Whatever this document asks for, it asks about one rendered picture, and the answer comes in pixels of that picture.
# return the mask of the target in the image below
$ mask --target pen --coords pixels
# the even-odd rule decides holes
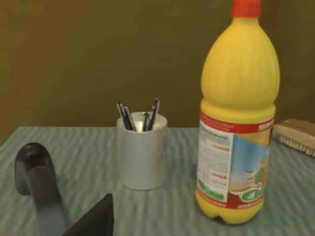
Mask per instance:
[[[137,130],[136,130],[136,127],[135,127],[135,125],[134,125],[132,116],[131,116],[131,114],[130,114],[130,111],[129,111],[128,106],[124,106],[124,109],[125,109],[125,114],[126,114],[126,118],[127,118],[127,124],[128,124],[128,126],[130,127],[130,130],[131,130],[131,131],[137,131]]]
[[[142,132],[146,132],[147,131],[149,116],[150,116],[150,114],[147,113],[147,112],[143,114]]]
[[[148,131],[151,131],[153,129],[154,121],[156,119],[156,115],[157,115],[158,109],[159,109],[159,104],[160,104],[160,100],[157,98],[154,99],[154,104],[152,107],[152,115],[151,115],[151,119],[150,119],[149,125],[148,125]]]
[[[126,116],[125,116],[124,106],[123,106],[122,102],[117,102],[116,105],[117,105],[119,114],[120,114],[120,116],[121,116],[121,118],[123,120],[123,124],[124,124],[125,129],[129,130],[129,127],[128,127],[128,124],[127,124],[127,120],[126,120]]]

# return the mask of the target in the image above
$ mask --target wooden brush handle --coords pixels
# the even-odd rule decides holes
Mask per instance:
[[[293,139],[310,148],[315,148],[315,124],[298,119],[287,119],[274,125],[280,135]]]

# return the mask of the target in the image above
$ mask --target striped tablecloth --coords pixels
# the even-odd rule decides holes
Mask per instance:
[[[20,127],[0,148],[0,236],[38,236],[31,197],[14,186],[14,159],[28,142],[49,150],[73,222],[113,193],[116,236],[314,236],[315,159],[273,143],[266,201],[252,221],[229,226],[198,209],[194,184],[197,128],[168,131],[168,180],[132,191],[119,179],[113,127]]]

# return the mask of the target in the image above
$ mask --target brown wall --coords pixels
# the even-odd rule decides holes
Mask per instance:
[[[314,8],[263,0],[282,71],[278,120],[315,121]],[[230,0],[0,1],[0,143],[22,125],[114,125],[118,100],[145,110],[159,97],[170,126],[197,126],[202,65],[230,10]]]

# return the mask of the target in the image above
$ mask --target yellow bottle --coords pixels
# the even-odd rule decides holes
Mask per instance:
[[[210,218],[241,224],[263,206],[280,73],[260,1],[235,0],[232,16],[202,72],[195,196]]]

